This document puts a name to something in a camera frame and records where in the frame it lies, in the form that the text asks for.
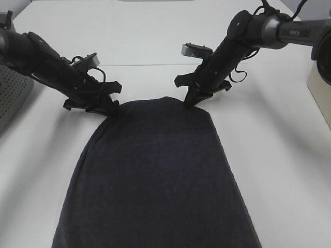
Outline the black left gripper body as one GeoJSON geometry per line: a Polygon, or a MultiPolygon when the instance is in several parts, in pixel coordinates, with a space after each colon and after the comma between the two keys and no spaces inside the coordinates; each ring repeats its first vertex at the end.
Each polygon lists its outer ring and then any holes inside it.
{"type": "Polygon", "coordinates": [[[64,102],[63,107],[67,110],[99,107],[100,101],[106,95],[120,93],[122,90],[122,85],[119,82],[107,82],[105,72],[97,67],[73,66],[68,61],[63,62],[62,67],[66,69],[66,72],[71,70],[76,73],[73,85],[64,91],[68,99],[64,102]],[[100,71],[103,75],[103,81],[100,82],[90,76],[87,73],[90,69],[100,71]]]}

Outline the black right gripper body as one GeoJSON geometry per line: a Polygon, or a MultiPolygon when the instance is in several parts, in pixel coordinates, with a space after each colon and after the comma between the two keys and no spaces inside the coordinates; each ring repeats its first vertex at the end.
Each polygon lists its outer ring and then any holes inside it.
{"type": "Polygon", "coordinates": [[[174,83],[177,87],[188,86],[190,97],[212,96],[221,90],[228,91],[232,85],[225,78],[232,71],[229,58],[204,60],[193,73],[178,75],[174,83]]]}

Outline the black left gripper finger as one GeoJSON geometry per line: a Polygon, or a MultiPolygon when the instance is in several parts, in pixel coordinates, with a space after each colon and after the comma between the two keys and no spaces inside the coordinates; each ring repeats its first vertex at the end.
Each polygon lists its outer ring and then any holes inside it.
{"type": "Polygon", "coordinates": [[[101,101],[99,107],[105,107],[113,111],[114,115],[117,116],[119,112],[119,102],[113,101],[109,95],[106,95],[101,101]]]}
{"type": "Polygon", "coordinates": [[[85,111],[87,113],[94,113],[94,114],[100,114],[103,116],[112,116],[114,115],[113,111],[105,108],[105,107],[92,107],[92,108],[86,108],[85,111]]]}

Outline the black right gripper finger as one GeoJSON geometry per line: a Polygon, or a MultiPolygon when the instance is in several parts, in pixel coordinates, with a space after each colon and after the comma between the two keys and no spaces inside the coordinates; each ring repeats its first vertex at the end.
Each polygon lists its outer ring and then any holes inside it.
{"type": "Polygon", "coordinates": [[[212,92],[195,91],[192,105],[195,106],[198,103],[211,98],[212,96],[213,96],[212,92]]]}
{"type": "Polygon", "coordinates": [[[189,86],[186,97],[184,99],[184,106],[186,108],[195,106],[198,101],[198,95],[194,87],[189,86]]]}

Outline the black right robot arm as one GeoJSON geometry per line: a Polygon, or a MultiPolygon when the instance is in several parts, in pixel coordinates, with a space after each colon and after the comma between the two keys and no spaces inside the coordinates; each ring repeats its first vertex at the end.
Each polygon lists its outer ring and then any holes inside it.
{"type": "Polygon", "coordinates": [[[202,60],[193,73],[178,75],[177,87],[187,86],[185,107],[211,98],[221,90],[228,91],[226,79],[238,64],[261,48],[278,50],[289,43],[312,47],[311,59],[316,61],[321,78],[330,83],[330,20],[288,21],[283,13],[252,15],[240,11],[231,21],[227,35],[212,50],[191,43],[183,44],[182,54],[202,60]]]}

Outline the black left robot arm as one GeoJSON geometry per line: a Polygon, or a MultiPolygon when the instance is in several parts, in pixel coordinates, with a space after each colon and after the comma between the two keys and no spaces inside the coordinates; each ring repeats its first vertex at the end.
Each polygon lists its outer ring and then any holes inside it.
{"type": "Polygon", "coordinates": [[[19,34],[2,28],[1,65],[66,95],[63,107],[67,110],[83,109],[105,116],[118,114],[119,102],[112,101],[110,94],[120,93],[121,84],[100,82],[88,74],[98,68],[96,53],[68,60],[33,32],[19,34]]]}

